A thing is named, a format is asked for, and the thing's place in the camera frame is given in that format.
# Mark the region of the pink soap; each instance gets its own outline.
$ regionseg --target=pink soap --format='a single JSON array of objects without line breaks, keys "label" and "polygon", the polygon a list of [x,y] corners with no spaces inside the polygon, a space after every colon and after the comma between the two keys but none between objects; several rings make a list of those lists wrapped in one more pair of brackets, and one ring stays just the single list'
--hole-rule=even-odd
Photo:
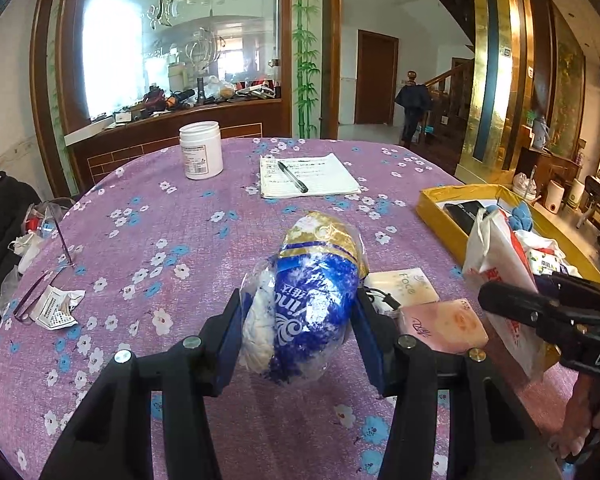
[{"label": "pink soap", "polygon": [[411,334],[429,348],[459,354],[483,348],[489,337],[465,298],[400,307],[400,333]]}]

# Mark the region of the notebook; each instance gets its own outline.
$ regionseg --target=notebook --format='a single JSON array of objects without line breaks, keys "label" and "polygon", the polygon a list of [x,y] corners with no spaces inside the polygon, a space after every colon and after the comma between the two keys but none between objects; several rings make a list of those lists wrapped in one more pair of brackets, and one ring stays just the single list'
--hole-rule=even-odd
[{"label": "notebook", "polygon": [[[282,162],[309,191],[302,193],[278,166]],[[302,158],[260,158],[260,193],[263,198],[327,196],[360,193],[358,181],[333,153]]]}]

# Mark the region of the glass partition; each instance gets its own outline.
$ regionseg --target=glass partition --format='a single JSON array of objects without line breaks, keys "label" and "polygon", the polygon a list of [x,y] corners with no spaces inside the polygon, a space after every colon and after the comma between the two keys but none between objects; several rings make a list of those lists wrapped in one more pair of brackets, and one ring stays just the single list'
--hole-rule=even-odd
[{"label": "glass partition", "polygon": [[167,94],[200,76],[227,82],[275,80],[278,0],[86,0],[82,61],[95,118]]}]

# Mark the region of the floral tablecloth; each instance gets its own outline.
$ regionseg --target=floral tablecloth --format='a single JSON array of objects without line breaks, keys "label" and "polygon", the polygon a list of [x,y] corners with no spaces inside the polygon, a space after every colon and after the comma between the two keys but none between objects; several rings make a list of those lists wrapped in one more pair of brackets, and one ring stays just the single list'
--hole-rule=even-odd
[{"label": "floral tablecloth", "polygon": [[[260,197],[261,155],[331,152],[360,182],[361,194]],[[145,155],[110,174],[67,213],[62,233],[76,265],[54,285],[87,291],[74,311],[80,325],[47,332],[10,316],[32,283],[62,264],[58,237],[27,271],[0,327],[0,449],[25,480],[38,478],[62,429],[117,350],[152,354],[197,333],[306,211],[322,210],[355,225],[371,270],[420,267],[442,300],[469,298],[482,315],[459,267],[414,209],[421,189],[458,184],[440,168],[398,146],[372,142],[228,139],[222,153],[224,171],[200,181],[184,176],[178,146]],[[555,367],[544,383],[529,386],[489,332],[488,353],[507,370],[536,422],[555,431],[573,375]],[[315,383],[282,388],[238,366],[222,396],[205,404],[225,480],[372,478],[394,409],[369,385],[354,338]],[[161,416],[161,397],[154,393],[154,470],[164,480]],[[447,449],[448,399],[441,390],[435,479],[445,478]]]}]

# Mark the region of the white container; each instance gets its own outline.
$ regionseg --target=white container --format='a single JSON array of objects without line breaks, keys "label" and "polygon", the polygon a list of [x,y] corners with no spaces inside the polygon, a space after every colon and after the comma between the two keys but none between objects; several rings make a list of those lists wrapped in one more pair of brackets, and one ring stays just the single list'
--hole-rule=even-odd
[{"label": "white container", "polygon": [[544,201],[544,206],[551,213],[556,214],[558,209],[560,209],[560,202],[562,202],[563,196],[564,188],[554,180],[550,181],[546,187],[546,200]]},{"label": "white container", "polygon": [[187,178],[203,180],[222,171],[220,127],[215,121],[181,127],[180,147]]}]

